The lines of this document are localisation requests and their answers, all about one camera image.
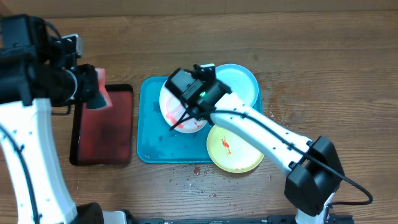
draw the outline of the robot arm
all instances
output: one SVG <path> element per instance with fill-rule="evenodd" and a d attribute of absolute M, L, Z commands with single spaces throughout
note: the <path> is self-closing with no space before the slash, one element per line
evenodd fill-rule
<path fill-rule="evenodd" d="M 48 22 L 27 15 L 3 18 L 0 25 L 0 143 L 19 223 L 75 223 L 81 214 L 62 177 L 51 107 L 95 100 L 97 72 L 77 65 L 83 52 L 76 34 L 61 37 Z"/>
<path fill-rule="evenodd" d="M 0 143 L 17 199 L 19 223 L 32 223 L 36 206 L 41 223 L 73 223 L 77 216 L 63 180 L 52 134 L 49 99 L 34 99 L 32 106 L 21 101 L 0 106 L 0 125 L 12 136 L 19 148 L 33 188 L 29 194 L 26 172 L 11 139 L 1 132 Z"/>
<path fill-rule="evenodd" d="M 177 69 L 165 86 L 188 105 L 190 117 L 180 123 L 190 118 L 205 118 L 210 124 L 241 136 L 275 163 L 287 177 L 285 196 L 299 209 L 297 223 L 323 221 L 324 208 L 341 179 L 316 162 L 304 165 L 304 161 L 310 155 L 344 175 L 336 149 L 329 140 L 321 136 L 312 142 L 245 105 L 228 86 L 216 79 L 213 64 L 194 65 L 194 71 Z"/>

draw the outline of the pink sponge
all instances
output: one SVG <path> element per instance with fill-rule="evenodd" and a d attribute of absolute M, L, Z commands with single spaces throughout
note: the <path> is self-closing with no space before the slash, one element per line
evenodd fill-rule
<path fill-rule="evenodd" d="M 105 69 L 96 68 L 98 74 L 98 92 L 95 97 L 87 102 L 87 109 L 91 110 L 103 110 L 112 107 L 111 98 L 105 89 Z"/>

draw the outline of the sauce splatter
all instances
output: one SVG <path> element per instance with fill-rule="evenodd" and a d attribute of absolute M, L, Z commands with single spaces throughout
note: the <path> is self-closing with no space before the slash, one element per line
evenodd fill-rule
<path fill-rule="evenodd" d="M 200 175 L 200 167 L 195 167 L 195 169 L 193 170 L 193 173 L 194 173 L 196 176 L 199 176 L 199 175 Z"/>
<path fill-rule="evenodd" d="M 175 124 L 175 123 L 177 123 L 177 119 L 175 119 L 174 115 L 175 115 L 176 113 L 178 113 L 178 111 L 182 108 L 182 105 L 179 104 L 179 105 L 178 105 L 176 108 L 174 108 L 172 111 L 169 111 L 169 108 L 171 107 L 172 102 L 173 102 L 173 98 L 172 98 L 172 97 L 170 97 L 169 100 L 167 100 L 167 102 L 166 102 L 166 111 L 167 111 L 167 114 L 166 114 L 165 117 L 166 117 L 167 119 L 171 120 L 171 122 L 172 122 L 173 124 Z M 177 127 L 179 127 L 179 128 L 184 128 L 184 125 L 183 125 L 183 124 L 179 124 Z"/>
<path fill-rule="evenodd" d="M 231 150 L 229 150 L 229 144 L 228 142 L 226 142 L 226 137 L 224 136 L 224 139 L 221 140 L 221 143 L 223 144 L 223 146 L 225 147 L 226 150 L 226 155 L 229 157 L 229 155 L 232 154 Z"/>

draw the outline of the teal tray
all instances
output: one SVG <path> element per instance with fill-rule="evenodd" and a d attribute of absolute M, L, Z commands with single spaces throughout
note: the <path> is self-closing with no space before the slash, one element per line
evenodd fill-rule
<path fill-rule="evenodd" d="M 147 163 L 211 163 L 206 140 L 212 126 L 184 134 L 164 120 L 159 107 L 160 89 L 167 77 L 150 77 L 141 85 L 138 112 L 137 155 Z M 253 108 L 262 113 L 261 89 Z"/>

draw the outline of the wooden table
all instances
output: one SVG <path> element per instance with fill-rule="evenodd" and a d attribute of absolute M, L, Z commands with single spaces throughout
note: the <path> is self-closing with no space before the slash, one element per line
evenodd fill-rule
<path fill-rule="evenodd" d="M 264 114 L 292 131 L 337 148 L 346 175 L 374 195 L 365 207 L 339 206 L 356 223 L 398 218 L 398 13 L 313 12 L 219 16 L 142 16 L 50 20 L 78 33 L 85 57 L 107 69 L 108 83 L 134 87 L 134 147 L 126 167 L 75 167 L 69 161 L 72 116 L 54 117 L 63 176 L 77 204 L 130 210 L 136 217 L 265 217 L 295 213 L 285 177 L 264 158 L 249 174 L 213 164 L 151 165 L 136 155 L 141 83 L 194 63 L 238 63 L 261 85 Z M 0 222 L 15 223 L 14 191 L 0 154 Z M 195 176 L 193 170 L 211 170 Z M 335 200 L 364 200 L 343 183 Z"/>

